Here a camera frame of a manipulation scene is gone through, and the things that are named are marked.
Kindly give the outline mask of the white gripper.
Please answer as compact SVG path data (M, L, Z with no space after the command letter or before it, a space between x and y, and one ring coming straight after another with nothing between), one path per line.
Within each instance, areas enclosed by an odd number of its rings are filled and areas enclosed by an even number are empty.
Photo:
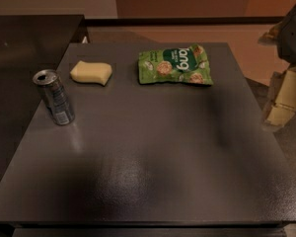
M272 74L262 110L265 128L283 128L296 114L296 4L259 38L259 44L275 45L278 56L292 63L283 73Z

